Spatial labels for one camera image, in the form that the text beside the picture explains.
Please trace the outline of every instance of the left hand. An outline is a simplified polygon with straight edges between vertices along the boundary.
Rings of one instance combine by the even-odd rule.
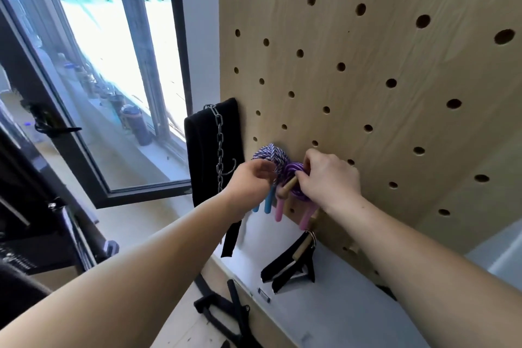
[[[258,206],[270,191],[277,177],[276,165],[269,160],[251,160],[240,164],[221,192],[228,200],[235,222]]]

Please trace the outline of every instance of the chain link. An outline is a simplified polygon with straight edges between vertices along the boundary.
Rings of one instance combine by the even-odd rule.
[[[210,109],[212,111],[212,113],[214,114],[214,118],[216,119],[216,125],[218,126],[218,164],[216,165],[216,172],[218,173],[218,193],[220,193],[223,190],[223,176],[229,175],[232,172],[234,172],[237,166],[237,161],[235,159],[232,159],[234,161],[234,167],[229,172],[223,173],[223,157],[225,155],[223,152],[223,142],[225,140],[225,137],[221,132],[221,128],[223,127],[223,116],[219,114],[218,109],[216,109],[215,105],[209,104],[205,105],[205,107],[203,108]]]

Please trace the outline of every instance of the window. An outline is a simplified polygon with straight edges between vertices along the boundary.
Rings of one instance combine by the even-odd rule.
[[[11,33],[0,47],[24,53],[4,61],[10,81],[82,128],[53,142],[97,206],[189,192],[192,100],[176,6],[183,17],[181,0],[3,0]]]

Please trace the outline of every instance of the forearm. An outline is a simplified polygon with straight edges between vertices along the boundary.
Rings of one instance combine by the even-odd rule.
[[[225,234],[230,212],[223,196],[204,202],[32,307],[0,332],[0,346],[148,348]]]
[[[432,346],[518,346],[522,295],[362,197],[330,210]]]

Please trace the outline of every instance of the pink handle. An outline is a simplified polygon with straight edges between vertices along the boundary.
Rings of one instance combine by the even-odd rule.
[[[304,212],[304,215],[301,218],[301,221],[299,222],[299,228],[301,230],[304,231],[308,228],[308,222],[310,221],[312,215],[317,211],[317,208],[319,207],[313,202],[311,202],[310,205],[308,205],[308,208],[306,208],[306,211]]]
[[[284,199],[278,198],[276,205],[276,221],[280,222],[283,219],[283,208],[284,208]]]

